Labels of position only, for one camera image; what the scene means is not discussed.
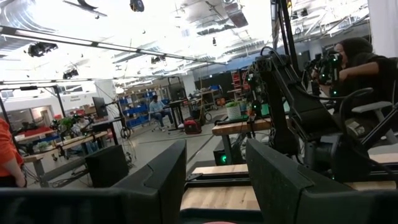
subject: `black box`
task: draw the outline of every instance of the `black box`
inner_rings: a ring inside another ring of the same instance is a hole
[[[111,187],[129,173],[122,146],[110,146],[86,157],[93,187]]]

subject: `track light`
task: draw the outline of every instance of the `track light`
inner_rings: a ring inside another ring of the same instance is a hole
[[[77,72],[77,70],[76,69],[73,69],[73,70],[71,70],[71,71],[69,71],[69,72],[65,72],[64,74],[63,74],[63,79],[64,80],[68,80],[68,79],[71,79],[71,78],[73,78],[73,77],[75,77],[75,76],[79,76],[79,73]]]
[[[145,10],[142,0],[130,0],[130,8],[133,12],[144,12]]]
[[[24,53],[27,53],[31,57],[42,57],[55,49],[58,49],[57,44],[38,42],[30,45],[27,52],[24,50]]]

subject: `green led light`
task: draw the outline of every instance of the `green led light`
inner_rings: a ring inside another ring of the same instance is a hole
[[[226,163],[226,155],[222,155],[220,159],[222,163]]]

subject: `black cable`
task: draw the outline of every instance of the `black cable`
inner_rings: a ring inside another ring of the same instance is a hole
[[[357,90],[355,92],[353,92],[352,94],[348,95],[342,102],[340,105],[340,122],[341,122],[341,130],[343,132],[343,136],[345,137],[346,141],[350,144],[351,146],[351,150],[353,150],[358,156],[362,157],[363,159],[366,159],[370,165],[374,165],[374,166],[378,166],[380,167],[382,170],[384,170],[391,178],[392,180],[394,180],[394,182],[396,183],[396,189],[398,189],[398,179],[396,178],[396,176],[394,175],[393,171],[390,170],[390,168],[388,168],[387,166],[365,156],[364,154],[362,154],[357,148],[360,147],[361,151],[367,151],[367,149],[364,148],[364,146],[362,144],[355,144],[353,137],[351,137],[348,132],[347,129],[345,128],[345,106],[347,104],[347,102],[351,101],[354,97],[356,96],[363,96],[365,94],[369,94],[372,93],[373,89],[372,88],[364,88],[361,90]]]

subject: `wooden table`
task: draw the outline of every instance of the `wooden table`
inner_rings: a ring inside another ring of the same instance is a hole
[[[269,118],[266,119],[258,119],[254,121],[253,131],[262,131],[268,130],[271,128],[271,120]],[[237,139],[243,138],[242,134],[250,133],[251,127],[247,122],[239,122],[233,124],[224,124],[224,125],[216,125],[211,132],[215,136],[221,136],[223,140],[223,146],[226,155],[227,164],[236,164],[239,162],[232,161],[232,158],[237,158],[236,160],[242,160],[242,154],[240,147],[231,147],[231,140],[229,138],[230,134],[239,134]]]
[[[17,138],[18,136],[16,136],[16,141],[17,141],[17,142],[21,142],[21,141],[30,140],[30,139],[33,139],[33,138],[39,138],[40,136],[43,136],[43,135],[46,135],[46,134],[52,134],[52,133],[54,133],[54,132],[55,132],[54,130],[44,131],[44,132],[42,132],[42,133],[33,134],[33,135],[31,135],[31,136],[26,136],[26,137],[23,137],[23,138]]]
[[[398,153],[371,155],[375,161],[396,162]],[[230,172],[247,172],[246,164],[198,167],[193,174],[223,174]],[[356,190],[395,189],[394,181],[384,182],[354,182],[346,183]],[[241,209],[259,210],[256,195],[251,186],[244,187],[204,187],[188,189],[181,202],[181,209],[185,208],[215,208],[215,209]]]
[[[271,120],[269,118],[258,119],[254,121],[253,124],[254,131],[268,130],[270,128],[271,128]],[[227,134],[240,134],[240,133],[247,133],[250,131],[251,131],[250,125],[248,125],[247,122],[217,125],[211,130],[211,132],[215,136],[224,136]]]
[[[103,136],[105,136],[107,134],[108,134],[108,132],[103,131],[103,132],[100,132],[98,134],[95,134],[95,138],[101,138],[101,137],[103,137]],[[63,141],[63,142],[58,142],[56,144],[56,146],[62,146],[62,149],[66,150],[66,149],[71,149],[71,148],[73,148],[75,146],[79,146],[82,143],[92,141],[93,139],[94,138],[92,136],[79,136],[79,137],[76,137],[76,138],[73,138],[73,139],[69,139],[69,140],[66,140],[66,141]],[[34,155],[30,155],[30,156],[25,156],[23,159],[24,159],[25,163],[26,162],[39,161],[39,160],[43,159],[44,156],[53,154],[56,150],[58,150],[58,148],[53,147],[53,146],[49,146],[45,150],[45,152],[40,153],[40,154],[34,154]]]
[[[95,138],[101,138],[101,137],[103,137],[103,136],[105,136],[107,134],[108,134],[108,132],[103,131],[103,132],[100,132],[98,134],[95,134]],[[86,143],[86,142],[89,142],[89,141],[92,141],[92,140],[94,140],[93,136],[80,136],[80,137],[73,138],[73,139],[70,139],[70,140],[67,140],[67,141],[64,141],[64,142],[60,142],[60,143],[57,144],[57,146],[62,146],[62,149],[67,150],[67,149],[70,149],[70,148],[75,147],[75,146],[79,146],[80,144],[83,144],[83,143]],[[58,148],[53,147],[53,146],[49,146],[48,151],[45,151],[45,152],[43,152],[41,154],[34,154],[34,155],[23,157],[25,163],[33,162],[33,166],[35,168],[36,175],[39,178],[39,184],[40,184],[41,187],[50,187],[49,178],[47,178],[49,173],[46,173],[44,171],[42,159],[46,155],[54,154],[57,150],[58,150]],[[62,175],[64,173],[76,168],[75,166],[73,166],[73,167],[69,166],[70,164],[71,163],[68,163],[68,164],[66,164],[64,166],[58,167],[58,168],[56,168],[54,170],[51,170],[50,172],[53,172],[53,173],[57,172],[58,173],[57,176],[60,176],[60,175]]]

